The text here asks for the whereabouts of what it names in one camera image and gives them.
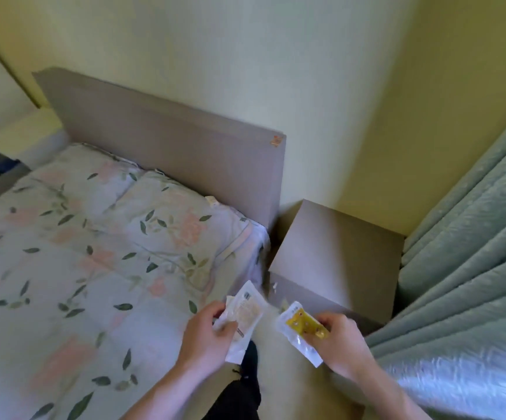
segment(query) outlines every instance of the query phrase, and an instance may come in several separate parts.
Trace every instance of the curtain fold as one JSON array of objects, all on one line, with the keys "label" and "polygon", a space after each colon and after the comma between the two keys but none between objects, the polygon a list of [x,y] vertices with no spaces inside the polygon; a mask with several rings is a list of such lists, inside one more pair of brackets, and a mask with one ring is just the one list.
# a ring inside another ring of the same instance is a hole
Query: curtain fold
[{"label": "curtain fold", "polygon": [[378,363],[425,408],[506,420],[506,130],[406,239],[398,296]]}]

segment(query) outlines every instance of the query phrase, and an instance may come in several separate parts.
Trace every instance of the shoe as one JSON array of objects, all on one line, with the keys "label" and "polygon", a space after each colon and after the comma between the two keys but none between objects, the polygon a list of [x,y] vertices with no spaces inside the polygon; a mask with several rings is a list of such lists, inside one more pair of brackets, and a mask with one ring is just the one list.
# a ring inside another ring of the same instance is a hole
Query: shoe
[{"label": "shoe", "polygon": [[234,370],[241,375],[242,379],[256,379],[257,366],[259,365],[259,354],[257,353],[257,345],[252,340],[249,341],[249,346],[243,356],[243,361],[239,371]]}]

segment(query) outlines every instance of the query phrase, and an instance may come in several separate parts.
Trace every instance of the beige floor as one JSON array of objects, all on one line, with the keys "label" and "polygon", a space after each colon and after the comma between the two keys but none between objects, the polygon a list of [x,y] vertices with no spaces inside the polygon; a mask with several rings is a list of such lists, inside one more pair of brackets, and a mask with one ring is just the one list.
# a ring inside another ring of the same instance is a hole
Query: beige floor
[{"label": "beige floor", "polygon": [[[329,381],[325,366],[317,369],[286,338],[274,330],[277,309],[271,307],[257,325],[253,340],[259,349],[261,420],[360,420],[363,410],[345,398]],[[182,418],[201,419],[222,389],[239,375],[226,364],[191,398]]]}]

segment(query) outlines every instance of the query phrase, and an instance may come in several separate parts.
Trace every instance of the yellow wall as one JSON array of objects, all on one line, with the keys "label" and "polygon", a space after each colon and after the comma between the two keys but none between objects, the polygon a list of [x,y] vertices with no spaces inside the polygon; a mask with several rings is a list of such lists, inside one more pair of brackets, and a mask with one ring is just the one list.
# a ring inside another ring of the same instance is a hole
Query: yellow wall
[{"label": "yellow wall", "polygon": [[0,56],[40,103],[52,65],[288,135],[284,207],[334,206],[416,0],[0,0]]},{"label": "yellow wall", "polygon": [[506,127],[506,0],[422,0],[339,207],[410,233]]}]

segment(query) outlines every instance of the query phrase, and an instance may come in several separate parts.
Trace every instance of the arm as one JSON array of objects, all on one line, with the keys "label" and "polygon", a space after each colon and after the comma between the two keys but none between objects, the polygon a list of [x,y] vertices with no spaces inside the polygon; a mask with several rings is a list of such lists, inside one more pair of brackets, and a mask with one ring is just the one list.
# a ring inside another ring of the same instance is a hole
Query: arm
[{"label": "arm", "polygon": [[377,364],[356,323],[342,314],[316,317],[331,332],[320,339],[304,335],[335,373],[356,383],[383,419],[425,420],[430,417]]},{"label": "arm", "polygon": [[237,323],[220,332],[212,329],[212,318],[226,308],[213,302],[189,320],[174,367],[154,385],[121,420],[170,420],[204,379],[224,363]]}]

